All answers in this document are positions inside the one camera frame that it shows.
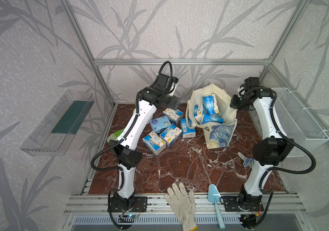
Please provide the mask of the orange blue tissue pack back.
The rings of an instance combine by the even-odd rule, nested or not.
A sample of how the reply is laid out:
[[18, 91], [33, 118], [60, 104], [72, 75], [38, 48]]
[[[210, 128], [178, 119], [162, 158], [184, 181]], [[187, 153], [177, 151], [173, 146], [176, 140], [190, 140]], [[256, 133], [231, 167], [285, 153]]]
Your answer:
[[184, 117], [184, 113], [180, 110], [174, 110], [171, 108], [166, 108], [163, 111], [163, 114], [166, 115], [169, 119], [169, 121], [175, 125], [177, 125], [181, 119]]

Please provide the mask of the orange blue tissue pack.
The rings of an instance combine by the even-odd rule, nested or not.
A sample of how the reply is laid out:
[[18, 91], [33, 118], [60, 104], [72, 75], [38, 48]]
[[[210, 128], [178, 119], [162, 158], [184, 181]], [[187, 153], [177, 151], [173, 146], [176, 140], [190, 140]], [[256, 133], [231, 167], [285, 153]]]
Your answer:
[[148, 135], [146, 135], [142, 141], [155, 155], [160, 154], [166, 148], [165, 141], [154, 131], [151, 131]]
[[181, 135], [182, 129], [171, 124], [160, 134], [160, 138], [166, 143], [167, 147], [170, 147]]
[[166, 108], [163, 111], [163, 114], [166, 115], [169, 119], [169, 121], [175, 125], [177, 125], [181, 119], [184, 117], [184, 113], [180, 110], [174, 110], [171, 108]]
[[194, 118], [199, 124], [202, 124], [204, 114], [205, 114], [205, 109], [203, 103], [197, 104], [194, 107]]

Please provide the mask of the light blue Vinda tissue pack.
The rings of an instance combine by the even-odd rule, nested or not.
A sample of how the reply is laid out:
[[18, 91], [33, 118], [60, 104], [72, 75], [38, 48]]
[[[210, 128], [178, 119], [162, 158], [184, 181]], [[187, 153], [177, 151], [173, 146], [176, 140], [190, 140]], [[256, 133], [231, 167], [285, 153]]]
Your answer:
[[153, 132], [160, 134], [171, 125], [171, 122], [169, 121], [168, 116], [164, 115], [162, 117], [152, 119], [150, 121], [150, 125]]

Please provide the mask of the canvas bag with blue painting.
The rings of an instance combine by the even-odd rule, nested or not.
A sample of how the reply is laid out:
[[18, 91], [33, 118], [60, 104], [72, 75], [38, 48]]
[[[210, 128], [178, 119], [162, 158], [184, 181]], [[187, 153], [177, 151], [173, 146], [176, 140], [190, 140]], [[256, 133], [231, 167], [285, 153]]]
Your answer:
[[215, 84], [194, 90], [187, 102], [185, 117], [190, 128], [201, 128], [207, 149], [229, 146], [237, 127], [237, 110], [231, 96]]

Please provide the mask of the blue tissue pack front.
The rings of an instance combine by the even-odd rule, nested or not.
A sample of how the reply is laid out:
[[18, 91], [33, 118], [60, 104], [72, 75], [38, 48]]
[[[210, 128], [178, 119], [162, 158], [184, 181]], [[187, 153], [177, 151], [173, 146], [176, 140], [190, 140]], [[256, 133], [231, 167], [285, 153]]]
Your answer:
[[215, 116], [215, 115], [209, 115], [209, 114], [204, 114], [203, 119], [202, 119], [202, 125], [206, 123], [218, 123], [218, 124], [223, 124], [224, 120], [221, 117]]

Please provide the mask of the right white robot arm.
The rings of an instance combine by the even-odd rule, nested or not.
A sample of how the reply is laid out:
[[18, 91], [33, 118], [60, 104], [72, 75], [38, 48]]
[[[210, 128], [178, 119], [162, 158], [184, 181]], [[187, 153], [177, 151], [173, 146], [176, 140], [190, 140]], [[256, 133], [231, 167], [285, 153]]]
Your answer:
[[262, 127], [262, 141], [252, 149], [255, 163], [251, 174], [239, 194], [239, 201], [256, 202], [263, 195], [263, 188], [271, 173], [290, 153], [293, 145], [284, 139], [284, 132], [277, 113], [275, 102], [277, 93], [271, 88], [260, 86], [258, 77], [249, 77], [239, 87], [238, 94], [232, 97], [230, 107], [248, 110], [253, 107]]

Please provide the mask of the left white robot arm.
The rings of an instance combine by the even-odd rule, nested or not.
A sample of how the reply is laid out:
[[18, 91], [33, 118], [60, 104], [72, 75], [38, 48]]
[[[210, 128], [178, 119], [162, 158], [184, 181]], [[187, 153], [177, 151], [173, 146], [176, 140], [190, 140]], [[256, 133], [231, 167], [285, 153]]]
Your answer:
[[160, 106], [178, 108], [179, 98], [174, 96], [178, 82], [176, 77], [159, 74], [152, 86], [140, 90], [130, 121], [117, 140], [109, 142], [120, 172], [119, 189], [114, 198], [121, 204], [128, 205], [134, 198], [135, 170], [142, 159], [142, 153], [136, 151], [139, 138]]

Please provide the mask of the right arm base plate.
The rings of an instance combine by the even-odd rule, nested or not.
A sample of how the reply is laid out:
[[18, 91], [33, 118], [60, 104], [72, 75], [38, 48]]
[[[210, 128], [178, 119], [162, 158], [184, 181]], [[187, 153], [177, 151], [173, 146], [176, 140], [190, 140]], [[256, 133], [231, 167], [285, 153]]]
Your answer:
[[222, 196], [226, 212], [263, 212], [262, 196]]

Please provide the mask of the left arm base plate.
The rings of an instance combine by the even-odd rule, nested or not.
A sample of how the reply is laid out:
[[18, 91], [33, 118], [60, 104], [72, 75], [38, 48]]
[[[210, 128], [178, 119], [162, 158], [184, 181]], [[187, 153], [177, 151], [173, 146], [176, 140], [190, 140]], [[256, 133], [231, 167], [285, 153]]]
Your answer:
[[146, 212], [148, 197], [132, 196], [129, 199], [119, 195], [110, 197], [108, 212]]

